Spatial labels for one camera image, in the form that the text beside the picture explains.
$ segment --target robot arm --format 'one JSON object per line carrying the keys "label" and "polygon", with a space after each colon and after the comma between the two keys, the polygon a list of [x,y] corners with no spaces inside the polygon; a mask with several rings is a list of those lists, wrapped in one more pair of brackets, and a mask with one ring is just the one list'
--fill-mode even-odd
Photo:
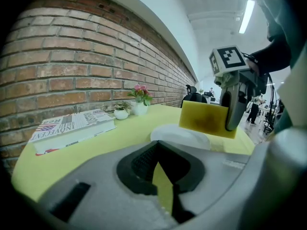
{"label": "robot arm", "polygon": [[266,92],[268,76],[249,69],[237,46],[216,48],[210,54],[214,83],[222,88],[220,105],[228,107],[225,128],[234,130],[253,96]]}

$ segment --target fluorescent light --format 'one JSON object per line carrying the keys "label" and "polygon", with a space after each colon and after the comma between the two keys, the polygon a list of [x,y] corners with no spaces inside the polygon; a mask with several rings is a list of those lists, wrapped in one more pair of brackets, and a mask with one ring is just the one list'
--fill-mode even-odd
{"label": "fluorescent light", "polygon": [[245,32],[248,26],[248,22],[250,20],[251,14],[253,13],[254,6],[255,6],[255,1],[248,0],[239,33],[243,34]]}

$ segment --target yellow tablecloth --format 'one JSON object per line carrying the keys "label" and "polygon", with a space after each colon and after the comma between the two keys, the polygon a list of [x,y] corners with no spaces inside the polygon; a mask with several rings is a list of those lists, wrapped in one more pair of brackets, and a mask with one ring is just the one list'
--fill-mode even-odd
{"label": "yellow tablecloth", "polygon": [[[126,120],[115,120],[117,128],[113,130],[41,156],[35,155],[34,146],[29,143],[17,161],[12,184],[16,190],[37,201],[57,180],[88,159],[150,141],[150,133],[156,127],[178,124],[180,112],[180,108],[153,105],[146,115],[130,115]],[[215,151],[251,154],[255,147],[240,127],[235,139],[207,136]]]}

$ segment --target yellow sponge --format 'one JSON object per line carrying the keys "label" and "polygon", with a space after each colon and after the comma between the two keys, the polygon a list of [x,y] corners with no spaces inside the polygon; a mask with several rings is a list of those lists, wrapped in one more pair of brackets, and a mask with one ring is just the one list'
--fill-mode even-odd
{"label": "yellow sponge", "polygon": [[184,101],[179,127],[192,129],[214,136],[235,138],[236,129],[225,129],[228,107],[200,102]]}

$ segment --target flower pot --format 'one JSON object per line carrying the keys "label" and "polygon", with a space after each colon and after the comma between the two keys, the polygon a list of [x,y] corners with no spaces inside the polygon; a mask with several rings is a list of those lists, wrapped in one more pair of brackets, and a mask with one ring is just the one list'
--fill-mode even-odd
{"label": "flower pot", "polygon": [[129,116],[126,110],[114,110],[114,117],[119,120],[124,120]]}
{"label": "flower pot", "polygon": [[148,106],[144,105],[143,102],[133,103],[132,105],[132,111],[134,115],[137,115],[137,116],[144,115],[147,113],[147,110],[148,110]]}

